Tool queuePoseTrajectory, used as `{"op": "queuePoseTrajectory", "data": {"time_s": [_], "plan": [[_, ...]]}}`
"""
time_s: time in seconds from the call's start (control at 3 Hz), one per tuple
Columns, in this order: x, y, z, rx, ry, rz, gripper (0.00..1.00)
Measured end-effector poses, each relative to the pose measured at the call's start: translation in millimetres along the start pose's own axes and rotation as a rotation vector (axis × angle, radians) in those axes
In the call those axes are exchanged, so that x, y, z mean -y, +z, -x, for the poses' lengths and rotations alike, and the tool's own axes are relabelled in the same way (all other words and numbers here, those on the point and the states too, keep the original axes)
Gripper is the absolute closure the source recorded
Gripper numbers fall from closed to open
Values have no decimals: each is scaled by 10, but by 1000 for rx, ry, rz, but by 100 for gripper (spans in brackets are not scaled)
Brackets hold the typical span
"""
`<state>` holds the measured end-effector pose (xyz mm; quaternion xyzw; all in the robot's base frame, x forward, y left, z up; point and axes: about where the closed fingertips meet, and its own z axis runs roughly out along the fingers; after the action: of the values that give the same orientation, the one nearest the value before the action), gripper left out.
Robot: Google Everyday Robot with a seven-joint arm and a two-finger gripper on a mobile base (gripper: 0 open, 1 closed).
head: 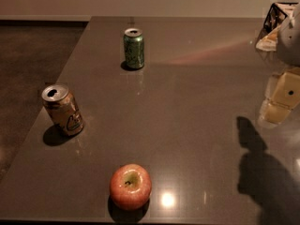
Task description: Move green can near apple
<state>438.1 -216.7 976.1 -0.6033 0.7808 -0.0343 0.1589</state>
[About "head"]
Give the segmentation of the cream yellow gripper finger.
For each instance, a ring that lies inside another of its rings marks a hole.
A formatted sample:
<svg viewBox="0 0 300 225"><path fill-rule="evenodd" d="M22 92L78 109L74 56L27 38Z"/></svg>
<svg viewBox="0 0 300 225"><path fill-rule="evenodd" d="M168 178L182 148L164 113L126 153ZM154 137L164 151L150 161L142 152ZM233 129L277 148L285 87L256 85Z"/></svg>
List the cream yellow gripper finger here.
<svg viewBox="0 0 300 225"><path fill-rule="evenodd" d="M300 104L300 70L285 70L273 74L264 93L260 121L269 125L281 124Z"/></svg>

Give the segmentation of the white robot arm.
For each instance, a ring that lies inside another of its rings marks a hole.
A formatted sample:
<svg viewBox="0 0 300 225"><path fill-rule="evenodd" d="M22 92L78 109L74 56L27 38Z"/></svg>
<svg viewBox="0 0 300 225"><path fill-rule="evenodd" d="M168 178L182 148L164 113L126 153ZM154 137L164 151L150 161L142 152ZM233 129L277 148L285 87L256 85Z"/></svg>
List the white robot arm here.
<svg viewBox="0 0 300 225"><path fill-rule="evenodd" d="M300 4L273 3L263 23L256 49L277 54L287 65L273 74L265 90L259 121L269 127L281 124L300 104Z"/></svg>

